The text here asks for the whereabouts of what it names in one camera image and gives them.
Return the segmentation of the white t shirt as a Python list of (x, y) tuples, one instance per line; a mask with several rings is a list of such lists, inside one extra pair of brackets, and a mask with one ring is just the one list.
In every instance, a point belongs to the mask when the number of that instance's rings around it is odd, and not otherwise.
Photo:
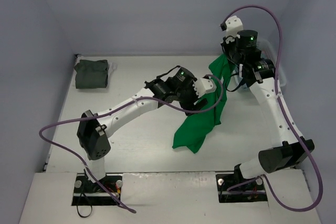
[(110, 78), (113, 72), (117, 69), (118, 65), (114, 62), (108, 63), (108, 77)]

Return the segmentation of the grey green t shirt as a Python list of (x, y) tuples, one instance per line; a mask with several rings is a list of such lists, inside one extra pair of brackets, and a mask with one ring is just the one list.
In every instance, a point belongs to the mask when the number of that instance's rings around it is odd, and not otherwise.
[(107, 60), (79, 60), (74, 70), (76, 89), (100, 89), (108, 85), (109, 64)]

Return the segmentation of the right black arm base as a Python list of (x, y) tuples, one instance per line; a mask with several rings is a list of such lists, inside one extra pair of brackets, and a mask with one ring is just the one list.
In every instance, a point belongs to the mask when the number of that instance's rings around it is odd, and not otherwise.
[(219, 203), (253, 203), (268, 201), (263, 181), (244, 179), (238, 170), (240, 165), (234, 167), (231, 173), (217, 173), (215, 175)]

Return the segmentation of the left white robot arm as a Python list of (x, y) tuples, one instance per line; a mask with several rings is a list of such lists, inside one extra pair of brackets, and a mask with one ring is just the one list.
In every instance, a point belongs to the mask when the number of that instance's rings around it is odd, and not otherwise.
[(200, 111), (207, 105), (204, 96), (215, 90), (216, 85), (209, 77), (196, 78), (186, 68), (178, 67), (177, 73), (166, 80), (157, 76), (146, 82), (138, 93), (111, 108), (112, 115), (103, 117), (102, 112), (84, 112), (77, 129), (77, 137), (86, 152), (86, 186), (95, 193), (103, 190), (106, 176), (104, 157), (111, 150), (109, 138), (119, 128), (160, 108), (163, 102), (177, 101), (189, 116), (193, 111)]

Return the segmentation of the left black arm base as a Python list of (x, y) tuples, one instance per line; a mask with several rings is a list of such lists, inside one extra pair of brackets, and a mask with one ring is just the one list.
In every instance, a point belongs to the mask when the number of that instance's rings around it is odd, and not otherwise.
[[(121, 198), (122, 175), (107, 174), (100, 180), (107, 190)], [(77, 174), (73, 189), (72, 206), (116, 206), (111, 196), (97, 183), (91, 182), (84, 173)]]

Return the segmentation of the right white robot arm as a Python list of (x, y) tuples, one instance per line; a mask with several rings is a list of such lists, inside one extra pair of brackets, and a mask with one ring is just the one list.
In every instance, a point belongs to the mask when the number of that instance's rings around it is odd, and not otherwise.
[(241, 77), (240, 85), (245, 84), (259, 103), (271, 141), (271, 148), (236, 165), (232, 181), (238, 188), (245, 188), (254, 177), (298, 165), (314, 150), (313, 140), (306, 140), (296, 128), (275, 81), (275, 65), (261, 57), (257, 36), (254, 30), (241, 30), (225, 36), (222, 42), (228, 61)]

